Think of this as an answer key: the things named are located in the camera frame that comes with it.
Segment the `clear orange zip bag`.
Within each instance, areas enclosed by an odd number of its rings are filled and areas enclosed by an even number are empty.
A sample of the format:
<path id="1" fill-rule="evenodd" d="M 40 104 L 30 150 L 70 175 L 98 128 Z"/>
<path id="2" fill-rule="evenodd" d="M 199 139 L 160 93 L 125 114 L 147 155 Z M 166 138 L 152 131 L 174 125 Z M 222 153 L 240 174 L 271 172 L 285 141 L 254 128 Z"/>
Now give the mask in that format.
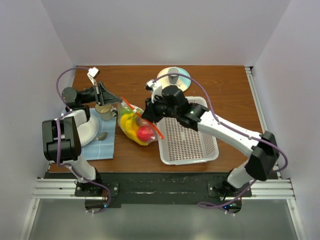
<path id="1" fill-rule="evenodd" d="M 164 140 L 165 136 L 154 123 L 142 118 L 144 111 L 130 104 L 123 96 L 117 104 L 117 122 L 122 132 L 132 141 L 148 146 L 152 142 Z"/>

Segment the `yellow fake banana bunch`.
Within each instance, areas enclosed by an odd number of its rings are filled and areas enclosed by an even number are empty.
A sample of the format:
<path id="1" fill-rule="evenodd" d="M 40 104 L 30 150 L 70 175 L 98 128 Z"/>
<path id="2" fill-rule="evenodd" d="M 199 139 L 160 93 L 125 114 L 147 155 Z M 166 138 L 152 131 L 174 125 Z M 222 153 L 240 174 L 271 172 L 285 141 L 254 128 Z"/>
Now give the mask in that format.
<path id="1" fill-rule="evenodd" d="M 139 129 L 136 123 L 137 117 L 135 113 L 122 115 L 120 118 L 120 128 L 129 139 L 141 146 L 147 146 L 147 142 L 140 141 L 137 137 L 137 130 Z"/>

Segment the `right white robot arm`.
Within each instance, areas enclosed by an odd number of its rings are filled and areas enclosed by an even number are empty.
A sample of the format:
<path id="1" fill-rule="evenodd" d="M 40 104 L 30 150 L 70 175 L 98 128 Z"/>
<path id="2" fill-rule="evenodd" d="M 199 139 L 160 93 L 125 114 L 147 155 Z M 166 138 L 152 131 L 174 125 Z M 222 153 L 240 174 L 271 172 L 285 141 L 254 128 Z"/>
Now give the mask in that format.
<path id="1" fill-rule="evenodd" d="M 248 159 L 234 168 L 222 184 L 223 192 L 235 196 L 251 180 L 266 181 L 280 153 L 273 133 L 259 133 L 214 116 L 207 107 L 190 103 L 175 85 L 163 88 L 150 81 L 145 86 L 151 97 L 145 100 L 142 118 L 158 123 L 173 118 L 185 128 L 218 138 L 242 152 Z"/>

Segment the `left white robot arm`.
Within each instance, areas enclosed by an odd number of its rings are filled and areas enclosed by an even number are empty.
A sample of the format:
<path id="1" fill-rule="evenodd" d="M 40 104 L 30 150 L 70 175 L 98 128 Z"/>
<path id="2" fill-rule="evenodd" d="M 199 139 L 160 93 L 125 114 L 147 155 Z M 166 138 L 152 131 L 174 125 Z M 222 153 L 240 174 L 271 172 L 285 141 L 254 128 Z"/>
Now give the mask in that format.
<path id="1" fill-rule="evenodd" d="M 102 82 L 78 91 L 66 87 L 62 91 L 66 103 L 66 113 L 56 120 L 42 122 L 43 153 L 48 161 L 67 168 L 77 179 L 77 187 L 92 196 L 99 196 L 107 188 L 102 183 L 99 172 L 82 155 L 81 140 L 77 127 L 90 120 L 89 103 L 98 106 L 118 104 L 122 99 L 109 92 Z"/>

